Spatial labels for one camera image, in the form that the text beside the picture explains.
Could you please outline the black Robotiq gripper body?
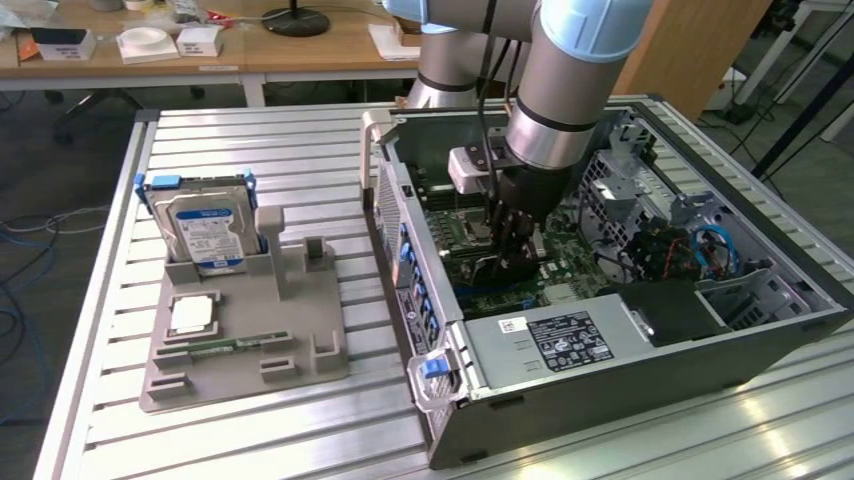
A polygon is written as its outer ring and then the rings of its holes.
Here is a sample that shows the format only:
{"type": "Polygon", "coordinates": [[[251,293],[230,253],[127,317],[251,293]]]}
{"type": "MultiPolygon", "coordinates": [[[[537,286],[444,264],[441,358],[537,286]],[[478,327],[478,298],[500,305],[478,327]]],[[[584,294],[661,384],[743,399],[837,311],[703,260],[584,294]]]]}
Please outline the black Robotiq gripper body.
{"type": "Polygon", "coordinates": [[[544,221],[560,205],[572,180],[572,169],[510,167],[498,179],[498,199],[513,211],[544,221]]]}

